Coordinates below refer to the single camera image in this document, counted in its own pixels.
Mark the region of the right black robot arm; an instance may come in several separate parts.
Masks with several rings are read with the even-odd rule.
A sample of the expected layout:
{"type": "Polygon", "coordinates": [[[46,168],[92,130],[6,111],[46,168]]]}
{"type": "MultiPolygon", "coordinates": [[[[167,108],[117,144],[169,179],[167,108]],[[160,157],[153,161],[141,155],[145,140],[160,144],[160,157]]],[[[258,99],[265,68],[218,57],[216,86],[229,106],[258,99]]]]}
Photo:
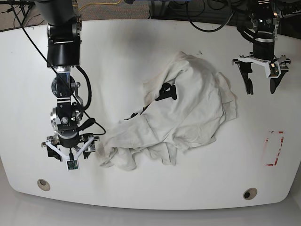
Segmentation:
{"type": "MultiPolygon", "coordinates": [[[[81,19],[71,0],[37,0],[37,8],[48,23],[47,66],[56,73],[52,90],[57,97],[57,105],[51,113],[51,123],[55,135],[47,139],[43,146],[49,157],[66,160],[69,169],[76,169],[79,156],[85,159],[95,151],[97,135],[80,135],[95,124],[88,118],[81,122],[89,103],[83,103],[78,96],[79,83],[70,75],[71,67],[80,64],[81,19]]],[[[281,14],[274,11],[269,0],[251,0],[245,11],[253,23],[253,29],[240,25],[239,33],[253,44],[249,56],[240,56],[233,60],[241,72],[247,94],[253,93],[253,84],[248,75],[252,64],[262,65],[270,79],[270,91],[274,93],[284,75],[288,72],[290,59],[274,54],[275,39],[281,14]]]]}

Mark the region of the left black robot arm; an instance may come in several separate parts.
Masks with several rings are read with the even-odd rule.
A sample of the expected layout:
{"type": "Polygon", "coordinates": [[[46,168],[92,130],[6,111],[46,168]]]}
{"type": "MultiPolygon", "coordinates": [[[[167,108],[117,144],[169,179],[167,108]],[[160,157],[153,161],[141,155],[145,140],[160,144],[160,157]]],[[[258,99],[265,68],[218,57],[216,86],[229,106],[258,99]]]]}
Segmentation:
{"type": "Polygon", "coordinates": [[[287,65],[291,63],[285,55],[276,57],[274,53],[280,17],[269,0],[250,1],[246,16],[252,22],[253,29],[242,24],[237,26],[237,31],[252,43],[253,50],[248,56],[233,59],[232,63],[238,66],[248,95],[253,94],[253,83],[248,77],[253,72],[253,64],[264,67],[266,78],[270,81],[270,92],[274,94],[284,75],[289,72],[287,65]]]}

